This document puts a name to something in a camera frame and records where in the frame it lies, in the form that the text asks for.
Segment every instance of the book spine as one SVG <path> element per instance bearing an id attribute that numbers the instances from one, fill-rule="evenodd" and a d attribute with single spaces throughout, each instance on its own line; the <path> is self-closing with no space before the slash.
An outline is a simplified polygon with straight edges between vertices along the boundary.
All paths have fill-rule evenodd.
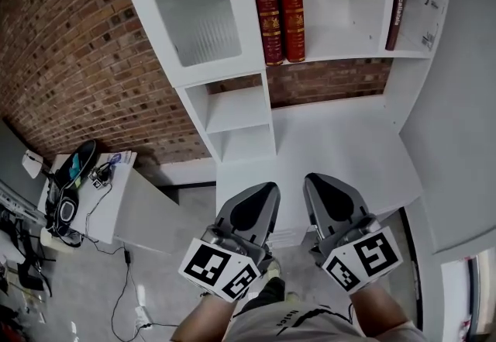
<path id="1" fill-rule="evenodd" d="M 386 50 L 388 51 L 392 51 L 396 47 L 396 40 L 398 40 L 398 34 L 400 33 L 405 3 L 406 0 L 393 1 L 393 12 L 391 14 L 391 23 L 389 24 L 389 33 L 387 34 L 386 41 Z"/>
<path id="2" fill-rule="evenodd" d="M 286 58 L 289 62 L 301 62 L 305 60 L 303 0 L 281 0 L 281 12 Z"/>
<path id="3" fill-rule="evenodd" d="M 262 32 L 263 54 L 267 66 L 280 65 L 283 61 L 281 16 L 279 0 L 255 0 Z"/>

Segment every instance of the electronic device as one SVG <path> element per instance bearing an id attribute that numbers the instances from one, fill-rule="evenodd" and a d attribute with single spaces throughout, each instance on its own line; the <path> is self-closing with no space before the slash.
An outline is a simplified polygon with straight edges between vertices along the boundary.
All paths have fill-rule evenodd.
<path id="1" fill-rule="evenodd" d="M 108 162 L 93 168 L 88 177 L 97 189 L 107 186 L 112 179 L 112 164 Z"/>

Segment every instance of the shoe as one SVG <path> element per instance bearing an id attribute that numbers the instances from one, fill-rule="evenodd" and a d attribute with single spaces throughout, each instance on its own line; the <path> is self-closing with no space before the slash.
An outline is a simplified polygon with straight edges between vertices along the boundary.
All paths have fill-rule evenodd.
<path id="1" fill-rule="evenodd" d="M 274 258 L 270 263 L 269 267 L 267 268 L 267 277 L 269 278 L 269 280 L 271 280 L 274 277 L 280 277 L 280 276 L 281 276 L 281 265 L 279 264 L 279 261 Z"/>
<path id="2" fill-rule="evenodd" d="M 284 300 L 285 302 L 300 302 L 300 296 L 296 292 L 288 292 L 286 294 L 286 299 Z"/>

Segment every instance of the red book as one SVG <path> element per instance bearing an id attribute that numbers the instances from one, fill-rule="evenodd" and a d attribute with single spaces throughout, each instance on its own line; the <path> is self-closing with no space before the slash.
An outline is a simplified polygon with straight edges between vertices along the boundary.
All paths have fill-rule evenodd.
<path id="1" fill-rule="evenodd" d="M 257 2 L 258 19 L 262 31 L 263 53 L 265 64 L 280 65 L 283 61 L 281 39 L 281 16 L 278 0 L 255 0 Z"/>
<path id="2" fill-rule="evenodd" d="M 305 60 L 303 0 L 281 0 L 284 50 L 289 62 Z"/>
<path id="3" fill-rule="evenodd" d="M 400 33 L 401 18 L 403 18 L 403 10 L 406 0 L 394 0 L 393 12 L 391 14 L 391 23 L 389 24 L 389 33 L 387 34 L 386 50 L 392 51 L 396 46 L 396 40 Z"/>

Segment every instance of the cabinet door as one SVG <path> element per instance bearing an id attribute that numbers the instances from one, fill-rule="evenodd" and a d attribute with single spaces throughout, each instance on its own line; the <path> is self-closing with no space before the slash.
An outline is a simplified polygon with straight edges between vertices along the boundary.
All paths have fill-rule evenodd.
<path id="1" fill-rule="evenodd" d="M 174 87 L 264 69 L 255 0 L 133 0 Z"/>

